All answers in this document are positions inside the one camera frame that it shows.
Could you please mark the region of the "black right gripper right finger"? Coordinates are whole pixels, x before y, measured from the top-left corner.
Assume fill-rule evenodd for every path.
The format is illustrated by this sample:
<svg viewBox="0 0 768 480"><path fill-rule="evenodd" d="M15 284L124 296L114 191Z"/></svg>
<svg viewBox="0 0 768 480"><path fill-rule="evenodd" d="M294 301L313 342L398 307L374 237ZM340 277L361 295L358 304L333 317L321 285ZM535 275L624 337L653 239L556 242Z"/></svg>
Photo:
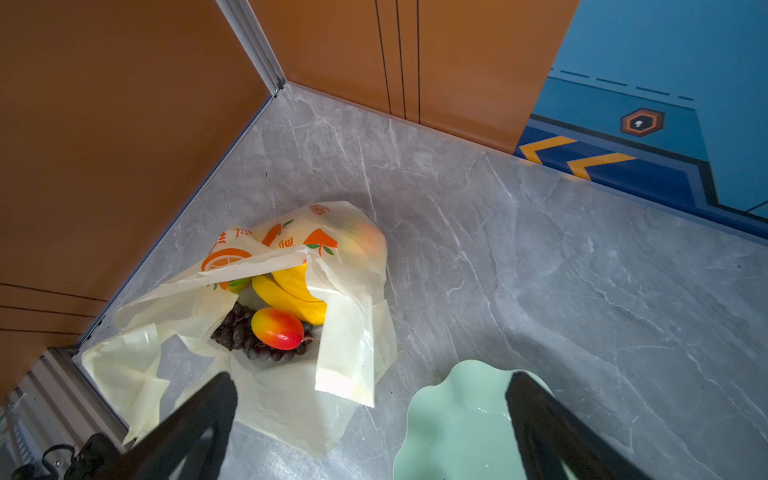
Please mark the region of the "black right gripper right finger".
<svg viewBox="0 0 768 480"><path fill-rule="evenodd" d="M528 373L512 374L505 399L527 478L648 477Z"/></svg>

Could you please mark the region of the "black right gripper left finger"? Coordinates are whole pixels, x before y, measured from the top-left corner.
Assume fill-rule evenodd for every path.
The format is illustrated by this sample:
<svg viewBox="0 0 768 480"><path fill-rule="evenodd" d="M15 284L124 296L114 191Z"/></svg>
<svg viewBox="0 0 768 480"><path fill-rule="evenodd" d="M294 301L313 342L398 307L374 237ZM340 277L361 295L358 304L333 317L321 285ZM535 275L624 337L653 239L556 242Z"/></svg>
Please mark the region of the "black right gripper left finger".
<svg viewBox="0 0 768 480"><path fill-rule="evenodd" d="M237 400L230 375L215 375L98 477L217 479L226 456Z"/></svg>

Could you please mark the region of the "dark purple grape bunch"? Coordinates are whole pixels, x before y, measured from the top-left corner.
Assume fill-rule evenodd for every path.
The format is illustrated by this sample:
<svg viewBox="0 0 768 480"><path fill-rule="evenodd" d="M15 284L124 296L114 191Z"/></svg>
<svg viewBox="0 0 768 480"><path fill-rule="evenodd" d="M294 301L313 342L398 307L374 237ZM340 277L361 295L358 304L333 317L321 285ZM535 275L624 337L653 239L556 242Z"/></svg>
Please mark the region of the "dark purple grape bunch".
<svg viewBox="0 0 768 480"><path fill-rule="evenodd" d="M313 326L301 320L305 329L305 338L296 349L283 351L265 345L251 330L250 321L256 311L258 310L236 302L215 328L211 339L229 351L242 350L250 360L275 362L290 361L296 356L304 355L315 341Z"/></svg>

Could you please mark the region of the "cream plastic bag orange print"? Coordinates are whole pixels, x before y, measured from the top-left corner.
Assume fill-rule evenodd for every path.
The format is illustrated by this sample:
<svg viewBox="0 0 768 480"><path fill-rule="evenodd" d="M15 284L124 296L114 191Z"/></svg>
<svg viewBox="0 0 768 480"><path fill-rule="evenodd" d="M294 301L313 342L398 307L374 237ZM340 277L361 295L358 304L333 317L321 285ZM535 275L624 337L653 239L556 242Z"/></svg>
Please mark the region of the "cream plastic bag orange print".
<svg viewBox="0 0 768 480"><path fill-rule="evenodd" d="M160 422L168 388L161 379L162 344L179 338L211 363L203 381L228 374L237 390L235 418L311 455L328 453L352 414L372 406L377 381L397 356L393 322L384 297L386 240L374 223L347 202L320 202L277 220L283 232L268 238L266 226L230 228L213 246L232 251L235 262L212 268L201 260L114 317L118 334L82 353L98 390L128 424L128 438L145 438ZM212 340L236 297L221 283L308 264L311 293L325 301L330 318L319 350L285 366L250 367L243 355Z"/></svg>

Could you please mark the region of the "red yellow mango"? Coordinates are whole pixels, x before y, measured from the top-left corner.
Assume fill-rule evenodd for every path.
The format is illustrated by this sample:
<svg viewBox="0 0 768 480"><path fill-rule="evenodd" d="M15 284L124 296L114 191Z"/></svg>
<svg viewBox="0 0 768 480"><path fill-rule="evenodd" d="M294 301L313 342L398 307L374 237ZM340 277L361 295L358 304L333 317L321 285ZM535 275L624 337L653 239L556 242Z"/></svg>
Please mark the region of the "red yellow mango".
<svg viewBox="0 0 768 480"><path fill-rule="evenodd" d="M302 321L296 315L276 308L256 311L250 326L261 342L277 350L294 350L305 338Z"/></svg>

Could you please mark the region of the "yellow banana bunch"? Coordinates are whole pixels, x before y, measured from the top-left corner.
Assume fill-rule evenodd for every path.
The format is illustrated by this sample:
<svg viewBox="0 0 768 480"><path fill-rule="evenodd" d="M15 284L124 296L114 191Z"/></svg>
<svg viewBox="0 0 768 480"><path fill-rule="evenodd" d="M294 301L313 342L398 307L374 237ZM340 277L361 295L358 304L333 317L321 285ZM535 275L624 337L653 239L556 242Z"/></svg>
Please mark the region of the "yellow banana bunch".
<svg viewBox="0 0 768 480"><path fill-rule="evenodd" d="M327 305L314 297L306 283L307 264L251 279L255 293L270 307L292 313L314 326L325 323Z"/></svg>

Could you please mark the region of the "light green fruit plate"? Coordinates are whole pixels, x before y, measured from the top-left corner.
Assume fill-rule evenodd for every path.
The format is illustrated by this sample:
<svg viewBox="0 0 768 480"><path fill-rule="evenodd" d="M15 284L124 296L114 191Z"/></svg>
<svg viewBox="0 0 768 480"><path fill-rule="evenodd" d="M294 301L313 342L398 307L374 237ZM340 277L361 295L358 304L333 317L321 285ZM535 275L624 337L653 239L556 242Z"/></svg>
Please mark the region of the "light green fruit plate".
<svg viewBox="0 0 768 480"><path fill-rule="evenodd" d="M513 370L479 360L456 364L419 390L407 411L395 479L524 479L506 402Z"/></svg>

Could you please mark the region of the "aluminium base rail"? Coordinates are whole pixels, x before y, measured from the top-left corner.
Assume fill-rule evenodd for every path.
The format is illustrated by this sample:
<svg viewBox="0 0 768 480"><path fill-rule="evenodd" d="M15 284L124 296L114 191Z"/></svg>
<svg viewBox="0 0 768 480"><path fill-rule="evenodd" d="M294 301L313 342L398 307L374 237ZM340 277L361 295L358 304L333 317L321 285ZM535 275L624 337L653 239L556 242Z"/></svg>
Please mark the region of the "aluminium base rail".
<svg viewBox="0 0 768 480"><path fill-rule="evenodd" d="M79 450L103 433L120 450L127 428L78 367L73 347L53 347L1 400L1 477L56 444Z"/></svg>

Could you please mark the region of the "aluminium corner post left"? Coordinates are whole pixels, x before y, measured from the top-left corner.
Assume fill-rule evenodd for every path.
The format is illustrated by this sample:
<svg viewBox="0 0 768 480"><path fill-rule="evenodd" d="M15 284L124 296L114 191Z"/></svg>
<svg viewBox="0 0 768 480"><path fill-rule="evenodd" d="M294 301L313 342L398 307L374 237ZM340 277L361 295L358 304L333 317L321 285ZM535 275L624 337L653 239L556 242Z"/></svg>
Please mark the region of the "aluminium corner post left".
<svg viewBox="0 0 768 480"><path fill-rule="evenodd" d="M270 94L277 95L287 79L250 3L247 0L217 0L216 4Z"/></svg>

